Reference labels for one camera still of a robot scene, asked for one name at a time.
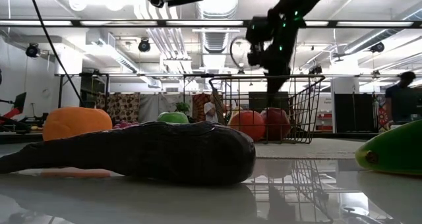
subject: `glossy white floor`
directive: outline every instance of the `glossy white floor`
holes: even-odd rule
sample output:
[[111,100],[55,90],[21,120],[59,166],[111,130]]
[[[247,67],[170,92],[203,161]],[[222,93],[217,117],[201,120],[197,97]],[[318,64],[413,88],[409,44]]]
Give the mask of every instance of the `glossy white floor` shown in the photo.
[[[0,146],[0,156],[16,149]],[[0,223],[422,223],[422,179],[354,160],[258,160],[249,180],[226,188],[24,174],[0,176]]]

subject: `ceiling beam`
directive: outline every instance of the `ceiling beam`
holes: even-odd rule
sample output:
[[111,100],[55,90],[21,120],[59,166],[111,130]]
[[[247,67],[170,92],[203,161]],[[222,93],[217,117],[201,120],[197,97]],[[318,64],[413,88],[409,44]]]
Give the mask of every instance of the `ceiling beam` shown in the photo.
[[[306,20],[302,28],[421,29],[422,20]],[[251,20],[44,20],[47,28],[247,28]],[[39,28],[39,20],[0,19],[0,27]]]

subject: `rug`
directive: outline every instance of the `rug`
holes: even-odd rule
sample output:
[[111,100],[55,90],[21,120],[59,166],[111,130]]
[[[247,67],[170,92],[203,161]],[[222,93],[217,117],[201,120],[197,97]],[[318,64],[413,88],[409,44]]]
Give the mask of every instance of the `rug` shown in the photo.
[[364,142],[314,138],[311,144],[256,144],[258,159],[355,159]]

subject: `red ball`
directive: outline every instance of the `red ball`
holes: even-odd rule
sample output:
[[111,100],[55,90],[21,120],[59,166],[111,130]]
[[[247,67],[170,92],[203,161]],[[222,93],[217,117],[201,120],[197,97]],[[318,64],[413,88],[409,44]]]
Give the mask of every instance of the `red ball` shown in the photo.
[[286,138],[291,130],[287,113],[279,108],[268,108],[261,112],[268,130],[268,140],[280,141]]
[[249,135],[255,142],[265,134],[265,122],[256,111],[240,111],[229,121],[229,127]]

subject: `metal shopping cart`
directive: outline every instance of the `metal shopping cart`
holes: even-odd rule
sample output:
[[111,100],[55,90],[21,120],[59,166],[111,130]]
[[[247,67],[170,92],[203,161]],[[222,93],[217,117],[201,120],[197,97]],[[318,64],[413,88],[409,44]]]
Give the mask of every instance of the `metal shopping cart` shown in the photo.
[[[250,90],[251,85],[254,83],[265,86],[269,78],[289,79],[285,83],[285,86],[289,87],[288,92],[275,94],[274,103],[272,104],[272,107],[286,112],[288,122],[270,123],[271,119],[268,119],[266,122],[266,136],[260,142],[311,143],[317,118],[320,85],[325,79],[321,75],[216,76],[210,80],[210,85],[219,123],[228,125],[231,115],[240,113],[242,110],[256,111],[258,113],[266,111],[268,114],[266,88],[262,87],[263,92],[250,92]],[[241,119],[239,119],[239,124],[236,126],[257,126],[257,124],[242,124]],[[270,136],[274,128],[287,130],[287,132],[281,132],[280,137],[274,138]]]

